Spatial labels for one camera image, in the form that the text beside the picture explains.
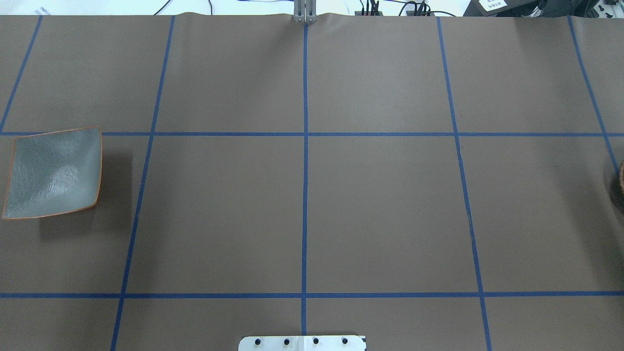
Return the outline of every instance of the square plate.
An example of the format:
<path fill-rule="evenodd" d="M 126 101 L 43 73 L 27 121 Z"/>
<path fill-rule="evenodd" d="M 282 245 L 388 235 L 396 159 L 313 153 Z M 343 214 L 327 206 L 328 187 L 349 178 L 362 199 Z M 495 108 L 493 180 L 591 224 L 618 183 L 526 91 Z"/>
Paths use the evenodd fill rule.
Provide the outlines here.
<path fill-rule="evenodd" d="M 39 218 L 92 207 L 101 177 L 100 127 L 16 138 L 2 217 Z"/>

